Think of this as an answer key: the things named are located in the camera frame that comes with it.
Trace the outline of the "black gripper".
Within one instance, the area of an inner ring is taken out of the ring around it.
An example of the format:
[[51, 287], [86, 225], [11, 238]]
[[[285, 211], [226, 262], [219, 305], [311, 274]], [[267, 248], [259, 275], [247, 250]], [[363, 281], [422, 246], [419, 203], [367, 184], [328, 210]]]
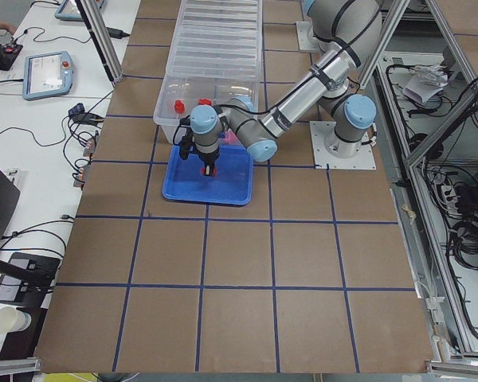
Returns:
[[219, 144], [217, 142], [210, 146], [198, 145], [192, 133], [187, 133], [178, 143], [179, 157], [187, 160], [191, 154], [196, 154], [204, 162], [203, 175], [215, 176], [215, 162], [219, 157]]

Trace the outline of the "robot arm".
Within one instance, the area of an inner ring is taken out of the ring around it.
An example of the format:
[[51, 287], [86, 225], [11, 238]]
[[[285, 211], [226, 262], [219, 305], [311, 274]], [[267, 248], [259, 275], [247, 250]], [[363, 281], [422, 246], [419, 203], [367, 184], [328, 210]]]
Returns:
[[187, 129], [178, 144], [181, 159], [194, 154], [203, 163], [203, 174], [215, 175], [219, 135], [231, 130], [255, 162], [266, 162], [277, 151], [276, 140], [314, 104], [335, 120], [334, 130], [324, 139], [326, 150], [337, 158], [357, 154], [376, 106], [350, 90], [348, 75], [361, 67], [378, 42], [380, 5], [372, 0], [307, 1], [304, 9], [321, 51], [308, 74], [264, 113], [254, 112], [247, 96], [196, 106], [181, 121]]

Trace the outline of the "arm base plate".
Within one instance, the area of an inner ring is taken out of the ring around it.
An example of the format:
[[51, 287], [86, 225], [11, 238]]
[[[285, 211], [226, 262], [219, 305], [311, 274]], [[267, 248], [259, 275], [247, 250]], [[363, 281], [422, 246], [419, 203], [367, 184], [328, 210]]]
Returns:
[[311, 121], [311, 144], [316, 169], [376, 170], [374, 142], [366, 131], [359, 142], [344, 142], [335, 135], [335, 122]]
[[320, 53], [319, 40], [315, 37], [311, 21], [298, 21], [296, 33], [299, 50], [304, 53]]

